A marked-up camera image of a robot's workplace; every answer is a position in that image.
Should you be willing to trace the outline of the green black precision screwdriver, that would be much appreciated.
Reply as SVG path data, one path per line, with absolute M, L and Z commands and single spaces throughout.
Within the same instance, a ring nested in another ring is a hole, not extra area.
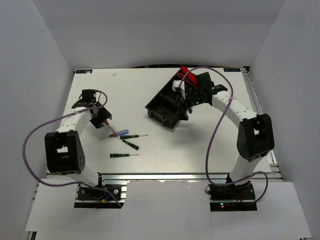
M 125 140 L 125 139 L 122 139 L 122 142 L 125 143 L 127 146 L 131 147 L 132 149 L 136 150 L 136 151 L 138 151 L 139 148 L 140 148 L 138 145 L 135 145 L 135 144 L 133 144 L 133 143 L 131 143 L 131 142 Z
M 139 154 L 129 154 L 129 153 L 110 153 L 110 158 L 125 158 L 125 157 L 132 157 L 132 156 L 139 156 Z
M 121 140 L 127 140 L 127 139 L 134 139 L 134 138 L 146 137 L 146 136 L 148 136 L 148 135 L 147 134 L 145 134 L 145 135 L 138 135 L 138 134 L 135 134 L 135 135 L 121 135 L 120 139 Z

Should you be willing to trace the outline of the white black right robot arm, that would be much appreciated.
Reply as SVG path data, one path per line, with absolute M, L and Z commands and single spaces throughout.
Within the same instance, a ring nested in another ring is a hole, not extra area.
M 258 114 L 240 103 L 232 86 L 214 84 L 207 72 L 202 76 L 197 75 L 196 88 L 191 92 L 186 91 L 185 78 L 173 81 L 172 90 L 177 92 L 175 105 L 184 114 L 194 106 L 208 103 L 222 112 L 222 119 L 227 117 L 237 127 L 238 158 L 226 183 L 218 184 L 226 188 L 229 198 L 236 200 L 244 193 L 243 185 L 255 175 L 258 163 L 275 147 L 272 120 L 268 114 Z

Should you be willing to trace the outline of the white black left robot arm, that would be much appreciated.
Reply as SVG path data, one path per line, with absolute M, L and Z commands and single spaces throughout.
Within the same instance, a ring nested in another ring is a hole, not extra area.
M 49 132 L 44 137 L 48 171 L 90 185 L 88 193 L 96 200 L 105 196 L 106 187 L 102 184 L 101 174 L 86 164 L 80 136 L 88 123 L 100 129 L 112 118 L 112 114 L 97 99 L 98 92 L 96 89 L 83 89 L 71 107 L 70 116 L 55 132 Z

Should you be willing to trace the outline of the blue red screwdriver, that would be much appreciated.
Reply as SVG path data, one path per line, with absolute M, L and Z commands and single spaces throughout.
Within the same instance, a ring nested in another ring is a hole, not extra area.
M 107 120 L 104 122 L 104 125 L 105 125 L 109 130 L 111 130 L 111 132 L 112 132 L 113 134 L 116 133 L 116 131 L 110 126 L 110 124 L 109 124 L 109 122 L 108 122 Z
M 125 130 L 121 130 L 121 131 L 112 133 L 112 134 L 107 135 L 107 136 L 103 136 L 103 137 L 101 137 L 101 138 L 99 138 L 99 139 L 100 139 L 100 140 L 103 140 L 103 139 L 109 139 L 109 138 L 116 138 L 116 137 L 120 137 L 120 136 L 127 135 L 128 133 L 129 133 L 129 130 L 128 130 L 128 129 L 125 129 Z

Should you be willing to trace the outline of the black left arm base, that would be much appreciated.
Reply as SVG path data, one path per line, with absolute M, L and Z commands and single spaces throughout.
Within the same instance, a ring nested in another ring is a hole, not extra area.
M 74 208 L 76 209 L 120 209 L 124 205 L 127 194 L 126 181 L 111 180 L 105 185 L 107 189 L 116 200 L 110 196 L 109 193 L 101 190 L 92 189 L 80 185 L 77 188 L 76 197 L 74 201 Z

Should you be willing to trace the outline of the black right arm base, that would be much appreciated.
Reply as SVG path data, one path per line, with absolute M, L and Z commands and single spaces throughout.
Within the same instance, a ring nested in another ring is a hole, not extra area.
M 211 212 L 250 212 L 257 211 L 255 191 L 251 182 L 244 186 L 215 186 L 204 188 L 209 195 Z

